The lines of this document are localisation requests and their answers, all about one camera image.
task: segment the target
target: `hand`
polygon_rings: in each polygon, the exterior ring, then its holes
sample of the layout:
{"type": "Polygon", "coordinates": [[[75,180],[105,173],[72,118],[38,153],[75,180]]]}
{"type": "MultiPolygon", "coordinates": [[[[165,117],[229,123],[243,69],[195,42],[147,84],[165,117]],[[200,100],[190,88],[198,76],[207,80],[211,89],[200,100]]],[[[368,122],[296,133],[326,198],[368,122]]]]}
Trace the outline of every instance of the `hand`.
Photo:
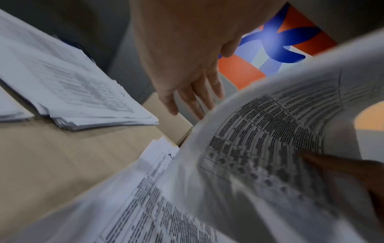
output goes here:
{"type": "Polygon", "coordinates": [[[352,160],[308,151],[300,153],[304,161],[320,168],[352,175],[370,192],[376,214],[384,226],[384,164],[378,161],[352,160]]]}
{"type": "Polygon", "coordinates": [[[135,42],[141,63],[171,114],[178,108],[177,90],[202,119],[196,97],[208,109],[213,92],[224,98],[218,56],[231,56],[242,35],[256,29],[280,10],[283,0],[131,0],[135,42]]]}

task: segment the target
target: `table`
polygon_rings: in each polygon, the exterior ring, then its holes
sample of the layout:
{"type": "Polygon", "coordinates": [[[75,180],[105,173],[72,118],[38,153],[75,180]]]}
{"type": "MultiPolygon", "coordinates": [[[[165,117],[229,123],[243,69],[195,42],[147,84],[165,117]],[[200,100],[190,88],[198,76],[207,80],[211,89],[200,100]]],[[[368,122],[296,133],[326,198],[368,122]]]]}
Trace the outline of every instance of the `table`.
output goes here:
{"type": "Polygon", "coordinates": [[[0,123],[0,237],[116,174],[162,136],[155,126],[65,131],[38,115],[26,122],[0,123]]]}

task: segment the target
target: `stack of papers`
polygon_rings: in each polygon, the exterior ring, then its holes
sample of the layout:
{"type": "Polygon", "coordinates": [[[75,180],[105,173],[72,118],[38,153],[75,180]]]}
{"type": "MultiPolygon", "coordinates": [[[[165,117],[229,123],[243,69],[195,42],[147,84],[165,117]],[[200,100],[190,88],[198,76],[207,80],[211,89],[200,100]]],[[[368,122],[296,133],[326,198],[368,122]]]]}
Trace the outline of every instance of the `stack of papers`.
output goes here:
{"type": "Polygon", "coordinates": [[[24,120],[33,114],[17,103],[2,87],[0,87],[0,121],[24,120]]]}
{"type": "Polygon", "coordinates": [[[61,128],[158,124],[81,50],[1,10],[0,78],[61,128]]]}

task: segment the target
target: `desk surface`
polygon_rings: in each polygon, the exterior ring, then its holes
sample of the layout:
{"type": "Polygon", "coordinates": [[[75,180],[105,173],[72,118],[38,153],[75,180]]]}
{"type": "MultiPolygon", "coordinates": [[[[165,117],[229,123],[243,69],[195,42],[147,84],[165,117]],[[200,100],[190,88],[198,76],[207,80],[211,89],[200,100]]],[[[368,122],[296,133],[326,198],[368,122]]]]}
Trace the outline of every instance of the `desk surface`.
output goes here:
{"type": "Polygon", "coordinates": [[[155,126],[70,132],[39,116],[0,123],[0,236],[119,172],[162,136],[155,126]]]}

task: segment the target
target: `orange and blue poster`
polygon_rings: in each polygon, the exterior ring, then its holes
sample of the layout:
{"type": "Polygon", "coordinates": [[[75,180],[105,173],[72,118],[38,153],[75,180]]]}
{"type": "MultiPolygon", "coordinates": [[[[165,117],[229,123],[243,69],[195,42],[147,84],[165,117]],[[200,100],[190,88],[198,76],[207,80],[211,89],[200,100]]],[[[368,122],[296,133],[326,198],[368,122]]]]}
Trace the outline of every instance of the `orange and blue poster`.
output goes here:
{"type": "Polygon", "coordinates": [[[243,36],[229,58],[219,57],[219,71],[237,89],[298,63],[336,43],[290,4],[263,26],[243,36]]]}

